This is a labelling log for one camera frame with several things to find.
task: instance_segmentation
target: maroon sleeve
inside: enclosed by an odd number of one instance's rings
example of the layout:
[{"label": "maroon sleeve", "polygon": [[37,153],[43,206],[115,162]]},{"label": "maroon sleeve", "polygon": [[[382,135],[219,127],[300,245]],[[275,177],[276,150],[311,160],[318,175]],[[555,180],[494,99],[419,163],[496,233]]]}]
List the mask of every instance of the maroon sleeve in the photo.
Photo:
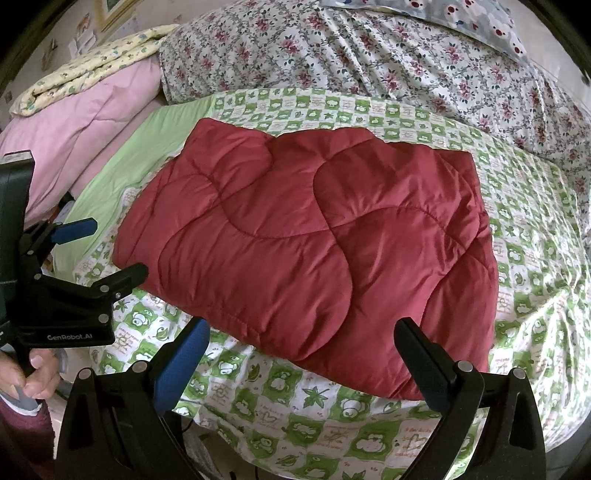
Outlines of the maroon sleeve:
[{"label": "maroon sleeve", "polygon": [[0,400],[0,418],[12,441],[31,462],[31,467],[43,479],[55,478],[53,446],[55,433],[47,404],[35,416],[20,415]]}]

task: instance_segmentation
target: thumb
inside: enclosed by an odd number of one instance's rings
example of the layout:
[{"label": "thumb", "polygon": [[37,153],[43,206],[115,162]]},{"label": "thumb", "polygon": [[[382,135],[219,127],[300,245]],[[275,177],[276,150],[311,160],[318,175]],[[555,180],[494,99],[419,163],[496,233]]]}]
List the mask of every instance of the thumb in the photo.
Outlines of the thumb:
[{"label": "thumb", "polygon": [[12,358],[0,352],[0,387],[6,388],[12,385],[24,387],[25,374]]}]

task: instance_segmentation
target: green checkered bed sheet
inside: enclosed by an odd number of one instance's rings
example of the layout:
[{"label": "green checkered bed sheet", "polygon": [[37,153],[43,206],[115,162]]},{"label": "green checkered bed sheet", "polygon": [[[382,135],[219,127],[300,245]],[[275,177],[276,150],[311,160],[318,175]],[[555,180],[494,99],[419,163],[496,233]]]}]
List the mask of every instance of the green checkered bed sheet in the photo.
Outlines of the green checkered bed sheet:
[{"label": "green checkered bed sheet", "polygon": [[[364,127],[385,141],[472,153],[491,219],[499,265],[492,372],[527,371],[547,449],[578,428],[591,408],[590,272],[576,197],[555,165],[482,131],[390,100],[315,89],[254,89],[213,96],[212,117],[272,135]],[[171,152],[174,157],[180,150]],[[116,270],[113,239],[140,186],[77,266],[79,283]],[[100,373],[150,359],[189,317],[136,289],[115,306],[115,344],[92,348]],[[217,431],[243,458],[290,478],[394,480],[416,457],[439,415],[423,403],[376,398],[337,385],[213,330],[176,410]],[[473,453],[476,421],[449,477]]]}]

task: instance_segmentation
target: fingernail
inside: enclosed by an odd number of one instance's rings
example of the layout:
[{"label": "fingernail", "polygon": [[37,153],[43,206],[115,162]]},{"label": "fingernail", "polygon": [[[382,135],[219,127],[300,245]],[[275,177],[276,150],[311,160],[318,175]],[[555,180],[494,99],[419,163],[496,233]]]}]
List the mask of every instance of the fingernail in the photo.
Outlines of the fingernail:
[{"label": "fingernail", "polygon": [[34,356],[33,358],[31,358],[31,365],[33,366],[33,368],[39,368],[43,365],[43,357],[39,355]]}]

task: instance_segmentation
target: metal screw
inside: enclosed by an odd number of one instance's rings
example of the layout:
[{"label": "metal screw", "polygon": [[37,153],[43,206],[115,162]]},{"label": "metal screw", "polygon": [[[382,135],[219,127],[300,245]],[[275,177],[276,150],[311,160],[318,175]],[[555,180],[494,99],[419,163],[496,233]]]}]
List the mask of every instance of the metal screw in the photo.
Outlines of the metal screw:
[{"label": "metal screw", "polygon": [[148,362],[144,362],[143,360],[136,362],[131,366],[131,369],[137,374],[140,374],[141,372],[145,372],[147,368],[148,368]]},{"label": "metal screw", "polygon": [[525,371],[522,368],[514,368],[513,375],[515,375],[520,380],[525,380],[525,377],[527,377]]},{"label": "metal screw", "polygon": [[80,380],[86,380],[87,378],[90,378],[91,375],[92,375],[92,370],[90,368],[83,368],[78,373],[78,378],[80,378]]},{"label": "metal screw", "polygon": [[472,366],[472,364],[468,360],[460,360],[457,363],[457,367],[460,370],[462,370],[462,372],[466,372],[466,373],[471,372],[474,369],[474,367]]}]

